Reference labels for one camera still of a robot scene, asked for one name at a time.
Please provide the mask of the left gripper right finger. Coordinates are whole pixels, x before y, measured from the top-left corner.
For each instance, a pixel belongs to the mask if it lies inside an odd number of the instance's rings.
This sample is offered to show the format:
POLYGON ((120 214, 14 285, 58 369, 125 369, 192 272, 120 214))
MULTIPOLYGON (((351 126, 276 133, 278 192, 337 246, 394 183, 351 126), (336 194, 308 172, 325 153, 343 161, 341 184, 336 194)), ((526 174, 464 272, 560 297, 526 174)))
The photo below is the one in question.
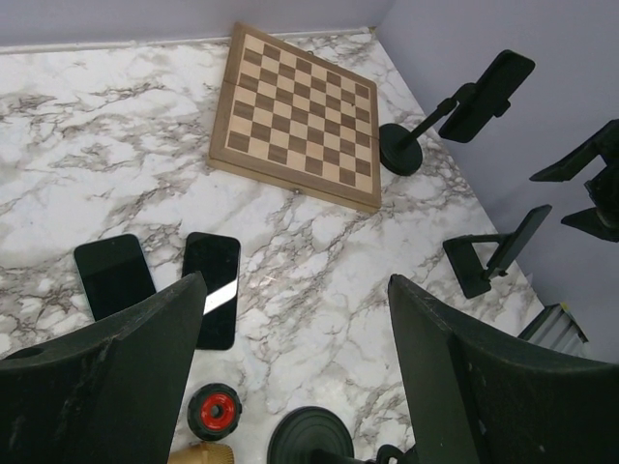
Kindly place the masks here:
POLYGON ((403 275, 388 300, 413 463, 614 463, 618 368, 503 333, 403 275))

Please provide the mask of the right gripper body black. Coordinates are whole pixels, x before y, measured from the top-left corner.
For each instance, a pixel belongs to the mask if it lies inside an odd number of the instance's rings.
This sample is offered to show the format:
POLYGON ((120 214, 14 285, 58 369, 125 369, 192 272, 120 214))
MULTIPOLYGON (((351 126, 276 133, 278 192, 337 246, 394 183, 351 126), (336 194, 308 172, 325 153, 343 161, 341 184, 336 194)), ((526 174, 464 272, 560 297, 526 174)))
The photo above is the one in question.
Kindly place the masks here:
POLYGON ((618 159, 609 160, 606 167, 585 187, 604 224, 618 226, 618 159))

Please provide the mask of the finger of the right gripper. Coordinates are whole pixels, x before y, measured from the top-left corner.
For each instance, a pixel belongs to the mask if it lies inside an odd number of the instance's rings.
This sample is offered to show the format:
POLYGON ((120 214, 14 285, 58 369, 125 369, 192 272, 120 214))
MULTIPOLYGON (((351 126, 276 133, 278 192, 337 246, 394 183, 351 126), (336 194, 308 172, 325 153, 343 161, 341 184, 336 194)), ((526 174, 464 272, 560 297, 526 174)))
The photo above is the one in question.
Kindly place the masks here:
POLYGON ((565 216, 561 219, 561 223, 603 241, 618 241, 618 227, 611 227, 604 224, 596 208, 590 208, 565 216))
POLYGON ((618 125, 617 119, 610 120, 565 157, 533 174, 529 180, 553 183, 570 181, 597 156, 601 156, 607 166, 617 164, 618 125))

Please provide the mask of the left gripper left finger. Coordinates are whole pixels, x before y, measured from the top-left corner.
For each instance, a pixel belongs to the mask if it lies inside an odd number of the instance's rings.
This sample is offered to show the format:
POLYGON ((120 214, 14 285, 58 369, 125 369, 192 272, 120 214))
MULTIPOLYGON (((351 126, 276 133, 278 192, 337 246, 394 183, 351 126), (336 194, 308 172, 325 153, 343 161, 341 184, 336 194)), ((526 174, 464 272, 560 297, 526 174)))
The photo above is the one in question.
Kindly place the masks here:
POLYGON ((3 359, 2 462, 166 462, 206 296, 191 274, 3 359))

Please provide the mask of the teal smartphone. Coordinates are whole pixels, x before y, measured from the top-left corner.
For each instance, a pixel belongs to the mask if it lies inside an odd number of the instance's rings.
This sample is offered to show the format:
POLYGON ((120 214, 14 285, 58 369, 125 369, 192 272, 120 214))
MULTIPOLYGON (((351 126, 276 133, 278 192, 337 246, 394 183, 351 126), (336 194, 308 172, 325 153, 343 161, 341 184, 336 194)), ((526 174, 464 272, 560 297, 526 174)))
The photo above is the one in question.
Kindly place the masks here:
POLYGON ((139 240, 124 234, 83 244, 74 261, 96 321, 156 294, 139 240))

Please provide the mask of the black round-base phone stand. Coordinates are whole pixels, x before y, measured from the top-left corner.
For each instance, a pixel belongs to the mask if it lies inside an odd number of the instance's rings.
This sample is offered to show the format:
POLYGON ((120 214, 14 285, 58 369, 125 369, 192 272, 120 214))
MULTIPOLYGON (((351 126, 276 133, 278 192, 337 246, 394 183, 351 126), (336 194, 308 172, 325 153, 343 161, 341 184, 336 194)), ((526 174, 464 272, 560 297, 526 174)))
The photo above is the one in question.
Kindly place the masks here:
POLYGON ((288 413, 277 425, 267 451, 268 464, 419 463, 416 448, 402 451, 383 445, 369 459, 355 457, 351 435, 337 415, 318 406, 288 413))

